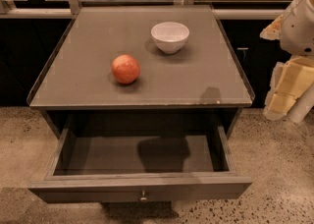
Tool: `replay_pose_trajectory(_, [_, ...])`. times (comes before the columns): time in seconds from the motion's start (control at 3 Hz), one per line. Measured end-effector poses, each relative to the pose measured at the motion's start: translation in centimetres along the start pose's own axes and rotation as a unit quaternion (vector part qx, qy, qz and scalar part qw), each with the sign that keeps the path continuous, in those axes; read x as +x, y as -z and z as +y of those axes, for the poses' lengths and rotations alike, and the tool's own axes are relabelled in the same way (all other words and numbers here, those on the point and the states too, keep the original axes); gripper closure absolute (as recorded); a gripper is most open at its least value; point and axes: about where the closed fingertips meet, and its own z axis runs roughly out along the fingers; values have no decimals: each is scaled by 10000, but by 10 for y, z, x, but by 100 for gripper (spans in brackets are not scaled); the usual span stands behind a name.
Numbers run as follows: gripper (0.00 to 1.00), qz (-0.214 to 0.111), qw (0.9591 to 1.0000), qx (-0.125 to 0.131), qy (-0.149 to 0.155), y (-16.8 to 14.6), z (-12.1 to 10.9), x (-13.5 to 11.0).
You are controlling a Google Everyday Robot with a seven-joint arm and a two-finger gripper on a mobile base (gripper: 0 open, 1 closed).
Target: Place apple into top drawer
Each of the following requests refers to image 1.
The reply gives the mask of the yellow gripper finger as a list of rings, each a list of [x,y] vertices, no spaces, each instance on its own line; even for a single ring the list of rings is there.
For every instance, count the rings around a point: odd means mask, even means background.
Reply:
[[[314,84],[314,58],[292,55],[273,70],[265,99],[264,116],[272,121],[288,117],[297,99]]]
[[[281,38],[281,26],[283,15],[276,17],[269,25],[262,29],[260,37],[266,40],[279,40]]]

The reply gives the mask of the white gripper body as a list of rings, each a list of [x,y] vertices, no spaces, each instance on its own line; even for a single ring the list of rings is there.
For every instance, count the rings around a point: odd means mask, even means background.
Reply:
[[[285,9],[280,44],[291,55],[314,56],[314,0],[292,0]]]

